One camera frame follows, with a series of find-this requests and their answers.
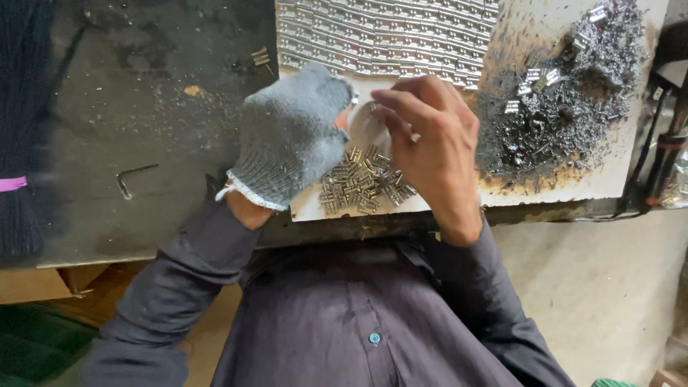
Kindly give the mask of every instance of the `person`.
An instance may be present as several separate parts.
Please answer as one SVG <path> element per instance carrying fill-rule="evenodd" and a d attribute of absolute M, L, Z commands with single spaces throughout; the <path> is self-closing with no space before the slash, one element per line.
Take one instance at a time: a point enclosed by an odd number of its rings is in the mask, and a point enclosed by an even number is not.
<path fill-rule="evenodd" d="M 335 123 L 352 97 L 314 64 L 245 100 L 241 156 L 221 200 L 133 280 L 83 364 L 85 386 L 181 386 L 178 344 L 238 281 L 243 298 L 212 386 L 574 385 L 524 315 L 481 214 L 480 122 L 435 76 L 372 97 L 394 162 L 431 207 L 441 241 L 416 233 L 250 260 L 274 211 L 342 156 L 348 137 Z"/>

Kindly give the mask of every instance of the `work glove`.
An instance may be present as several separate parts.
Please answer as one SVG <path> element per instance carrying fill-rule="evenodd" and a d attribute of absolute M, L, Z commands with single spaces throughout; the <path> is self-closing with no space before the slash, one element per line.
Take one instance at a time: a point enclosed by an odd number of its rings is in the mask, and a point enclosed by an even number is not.
<path fill-rule="evenodd" d="M 286 210 L 341 159 L 349 136 L 334 122 L 353 97 L 346 81 L 334 78 L 324 65 L 308 63 L 298 74 L 246 98 L 239 160 L 215 199 L 239 191 L 256 205 Z"/>

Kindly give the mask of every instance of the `dark metal surface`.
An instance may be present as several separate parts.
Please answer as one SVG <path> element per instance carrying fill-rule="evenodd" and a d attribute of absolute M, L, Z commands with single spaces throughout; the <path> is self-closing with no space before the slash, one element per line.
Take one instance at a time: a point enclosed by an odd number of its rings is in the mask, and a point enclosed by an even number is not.
<path fill-rule="evenodd" d="M 46 249 L 0 267 L 153 257 L 204 199 L 204 174 L 221 179 L 238 157 L 243 98 L 274 81 L 251 59 L 266 46 L 277 68 L 270 0 L 91 0 L 88 20 L 84 4 L 56 1 L 58 53 L 88 24 L 56 97 L 50 168 L 32 178 Z M 132 197 L 125 200 L 117 175 L 152 164 L 159 167 L 127 176 Z M 609 215 L 616 205 L 522 205 L 490 208 L 486 216 L 491 224 L 538 222 Z M 267 224 L 259 248 L 434 228 L 429 212 L 316 222 L 291 222 L 285 212 Z"/>

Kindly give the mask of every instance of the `purple strip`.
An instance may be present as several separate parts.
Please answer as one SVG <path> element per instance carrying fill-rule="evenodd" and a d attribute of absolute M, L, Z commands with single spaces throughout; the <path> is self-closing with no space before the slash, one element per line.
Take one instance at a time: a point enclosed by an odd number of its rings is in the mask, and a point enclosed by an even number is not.
<path fill-rule="evenodd" d="M 0 179 L 0 192 L 16 191 L 26 186 L 26 176 L 16 179 Z"/>

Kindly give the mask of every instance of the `black cloth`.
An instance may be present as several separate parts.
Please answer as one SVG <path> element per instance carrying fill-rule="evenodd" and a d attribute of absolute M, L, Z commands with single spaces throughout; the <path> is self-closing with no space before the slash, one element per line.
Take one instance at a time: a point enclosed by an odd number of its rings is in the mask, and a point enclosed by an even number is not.
<path fill-rule="evenodd" d="M 220 289 L 243 279 L 212 386 L 573 386 L 524 315 L 484 224 L 466 248 L 351 242 L 248 265 L 259 231 L 223 202 L 208 204 L 118 301 L 82 382 L 181 386 L 177 345 Z"/>

